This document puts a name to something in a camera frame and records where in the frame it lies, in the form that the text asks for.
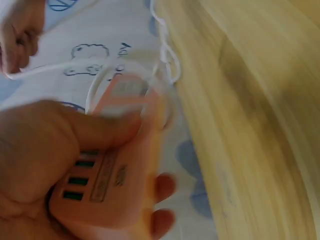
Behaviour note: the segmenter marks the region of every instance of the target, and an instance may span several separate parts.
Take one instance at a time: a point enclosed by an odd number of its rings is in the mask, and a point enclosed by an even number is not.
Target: white charging cable
[[[159,23],[159,33],[160,33],[160,60],[165,63],[168,78],[171,84],[175,84],[181,77],[182,70],[180,60],[175,53],[175,51],[169,46],[169,29],[167,23],[163,18],[158,17],[155,11],[155,0],[150,0],[150,12],[154,19]],[[171,60],[168,58],[168,53],[170,54],[173,63],[175,65],[176,75],[172,76]]]

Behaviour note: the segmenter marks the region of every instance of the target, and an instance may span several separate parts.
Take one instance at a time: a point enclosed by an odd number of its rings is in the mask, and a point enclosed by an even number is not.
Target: usb port
[[[98,150],[82,151],[81,154],[88,155],[88,156],[97,156],[99,154],[99,151]]]
[[[85,186],[88,184],[88,178],[84,177],[70,177],[68,184],[76,184],[76,185],[82,185]]]
[[[81,201],[83,196],[84,196],[84,194],[82,192],[75,192],[75,191],[64,191],[63,192],[64,199]]]
[[[83,167],[83,168],[92,168],[95,165],[95,161],[77,161],[75,162],[75,166]]]

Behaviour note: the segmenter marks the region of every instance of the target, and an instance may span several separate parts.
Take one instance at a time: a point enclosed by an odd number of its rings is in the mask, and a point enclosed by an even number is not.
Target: pink usb charger
[[[152,239],[163,97],[137,75],[117,75],[93,113],[132,109],[141,109],[143,116],[138,135],[118,149],[82,154],[54,188],[52,215],[82,240]]]

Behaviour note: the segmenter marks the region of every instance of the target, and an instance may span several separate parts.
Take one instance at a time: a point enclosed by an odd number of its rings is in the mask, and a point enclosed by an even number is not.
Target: wooden table
[[[219,239],[320,239],[320,1],[157,5]]]

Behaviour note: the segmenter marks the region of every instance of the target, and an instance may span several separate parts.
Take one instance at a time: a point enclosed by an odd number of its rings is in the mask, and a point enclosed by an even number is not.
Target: fabric
[[[159,39],[150,0],[47,0],[45,30],[39,53],[25,71],[81,59],[128,57],[151,69],[159,59]],[[0,77],[0,106],[50,98],[83,112],[89,87],[102,63],[28,75],[18,80]],[[101,84],[101,91],[108,87]],[[170,208],[177,223],[164,240],[217,239],[201,170],[186,121],[181,113],[165,135],[160,172],[176,175],[178,191],[157,208]]]

